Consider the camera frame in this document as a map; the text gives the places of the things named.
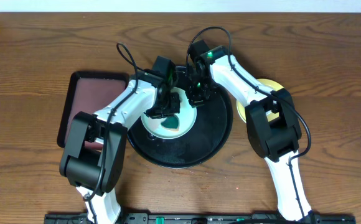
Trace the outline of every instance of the yellow plate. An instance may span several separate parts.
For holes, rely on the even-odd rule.
[[[260,79],[258,79],[258,81],[260,81],[262,84],[274,89],[275,91],[278,91],[278,90],[283,88],[283,86],[280,85],[279,83],[276,83],[275,81],[272,81],[272,80],[269,80],[269,79],[260,78]],[[236,103],[237,103],[237,112],[238,112],[238,114],[240,115],[241,119],[244,122],[246,122],[245,121],[245,109],[244,109],[243,105],[241,105],[241,103],[239,101],[236,101]],[[271,121],[271,120],[273,120],[275,118],[278,118],[278,117],[279,117],[279,113],[275,113],[275,114],[271,113],[271,114],[268,115],[268,121]]]

